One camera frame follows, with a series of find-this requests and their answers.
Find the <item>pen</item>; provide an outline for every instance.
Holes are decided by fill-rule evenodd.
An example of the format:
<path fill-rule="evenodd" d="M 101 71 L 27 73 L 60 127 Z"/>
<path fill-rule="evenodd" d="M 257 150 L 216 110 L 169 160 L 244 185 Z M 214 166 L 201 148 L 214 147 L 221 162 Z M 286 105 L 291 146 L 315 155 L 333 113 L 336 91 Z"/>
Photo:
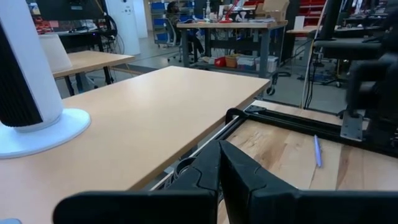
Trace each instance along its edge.
<path fill-rule="evenodd" d="M 318 136 L 314 135 L 313 141 L 315 143 L 315 159 L 317 160 L 318 167 L 322 166 L 321 149 L 319 147 Z"/>

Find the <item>white pillar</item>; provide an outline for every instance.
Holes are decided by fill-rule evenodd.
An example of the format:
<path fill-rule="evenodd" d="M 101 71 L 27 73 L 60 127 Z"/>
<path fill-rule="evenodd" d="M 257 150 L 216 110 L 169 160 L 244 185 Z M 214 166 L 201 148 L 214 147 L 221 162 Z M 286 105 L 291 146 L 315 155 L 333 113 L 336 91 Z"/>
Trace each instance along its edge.
<path fill-rule="evenodd" d="M 133 0 L 106 0 L 106 8 L 118 27 L 117 40 L 121 48 L 120 53 L 126 55 L 140 54 Z"/>
<path fill-rule="evenodd" d="M 145 17 L 144 0 L 132 0 L 134 3 L 134 14 L 136 15 L 136 25 L 138 38 L 148 37 L 147 22 Z"/>

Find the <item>white wall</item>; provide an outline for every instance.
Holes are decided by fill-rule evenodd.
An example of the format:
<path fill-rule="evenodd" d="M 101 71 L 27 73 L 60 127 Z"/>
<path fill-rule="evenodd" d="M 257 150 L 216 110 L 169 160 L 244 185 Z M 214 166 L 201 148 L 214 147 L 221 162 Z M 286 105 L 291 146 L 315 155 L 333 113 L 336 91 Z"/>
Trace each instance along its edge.
<path fill-rule="evenodd" d="M 134 14 L 136 15 L 138 38 L 148 37 L 144 0 L 133 0 L 132 2 L 134 4 Z"/>
<path fill-rule="evenodd" d="M 145 8 L 145 17 L 147 21 L 147 29 L 152 31 L 154 30 L 154 27 L 152 25 L 152 15 L 150 14 L 149 0 L 144 0 L 144 8 Z"/>
<path fill-rule="evenodd" d="M 136 16 L 134 13 L 135 0 L 115 1 L 105 0 L 108 13 L 118 26 L 118 43 L 123 54 L 137 55 L 140 53 Z"/>

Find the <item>computer monitor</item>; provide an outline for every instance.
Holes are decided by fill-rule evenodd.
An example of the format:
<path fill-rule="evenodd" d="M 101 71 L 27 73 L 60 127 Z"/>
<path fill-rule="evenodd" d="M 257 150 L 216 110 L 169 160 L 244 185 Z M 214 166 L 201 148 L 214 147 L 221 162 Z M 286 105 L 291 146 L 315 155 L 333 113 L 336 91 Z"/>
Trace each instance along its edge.
<path fill-rule="evenodd" d="M 338 15 L 341 9 L 341 3 L 343 0 L 329 0 L 326 4 L 325 9 L 325 22 L 323 23 L 322 30 L 319 38 L 321 40 L 330 40 L 335 33 L 335 27 L 338 20 Z"/>
<path fill-rule="evenodd" d="M 46 21 L 103 19 L 102 0 L 36 0 Z"/>

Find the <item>light wood tabletop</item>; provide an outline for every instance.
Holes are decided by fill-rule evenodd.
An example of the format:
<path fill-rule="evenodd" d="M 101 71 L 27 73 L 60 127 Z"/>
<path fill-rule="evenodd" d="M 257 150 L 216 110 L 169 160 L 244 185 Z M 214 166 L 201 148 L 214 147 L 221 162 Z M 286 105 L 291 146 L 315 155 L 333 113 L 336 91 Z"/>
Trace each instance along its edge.
<path fill-rule="evenodd" d="M 134 60 L 131 55 L 119 55 L 106 52 L 82 51 L 68 54 L 72 68 L 55 72 L 54 78 L 62 78 L 80 72 L 90 72 L 107 66 L 120 65 Z"/>
<path fill-rule="evenodd" d="M 231 23 L 178 23 L 178 28 L 226 28 L 226 29 L 272 29 L 276 27 L 286 26 L 287 21 L 280 22 L 231 22 Z"/>
<path fill-rule="evenodd" d="M 314 31 L 317 29 L 317 26 L 305 26 L 302 29 L 292 29 L 292 30 L 288 30 L 286 31 L 286 33 L 288 34 L 308 34 L 311 31 Z"/>
<path fill-rule="evenodd" d="M 341 124 L 336 116 L 263 101 L 254 105 L 282 113 Z M 321 168 L 315 162 L 313 136 L 246 121 L 227 139 L 263 168 L 299 189 L 398 190 L 398 159 L 319 139 Z M 227 224 L 225 204 L 218 223 Z"/>
<path fill-rule="evenodd" d="M 69 195 L 141 189 L 268 82 L 167 67 L 64 99 L 89 112 L 90 127 L 49 151 L 0 160 L 0 219 L 49 224 Z"/>

